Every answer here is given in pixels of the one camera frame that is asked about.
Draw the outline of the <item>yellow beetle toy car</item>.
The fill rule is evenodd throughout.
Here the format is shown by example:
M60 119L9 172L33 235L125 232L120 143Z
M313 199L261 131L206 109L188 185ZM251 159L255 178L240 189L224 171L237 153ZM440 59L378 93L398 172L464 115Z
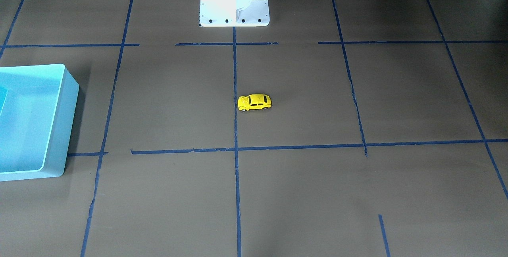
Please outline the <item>yellow beetle toy car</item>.
M268 109L272 107L272 101L268 94L254 93L248 96L240 96L237 100L237 107L241 112L253 109Z

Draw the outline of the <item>light blue plastic bin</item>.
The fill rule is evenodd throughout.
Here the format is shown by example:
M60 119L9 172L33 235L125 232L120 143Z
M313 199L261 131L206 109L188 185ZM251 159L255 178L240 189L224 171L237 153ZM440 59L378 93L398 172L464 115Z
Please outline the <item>light blue plastic bin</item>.
M63 64L0 69L0 180L65 171L79 85Z

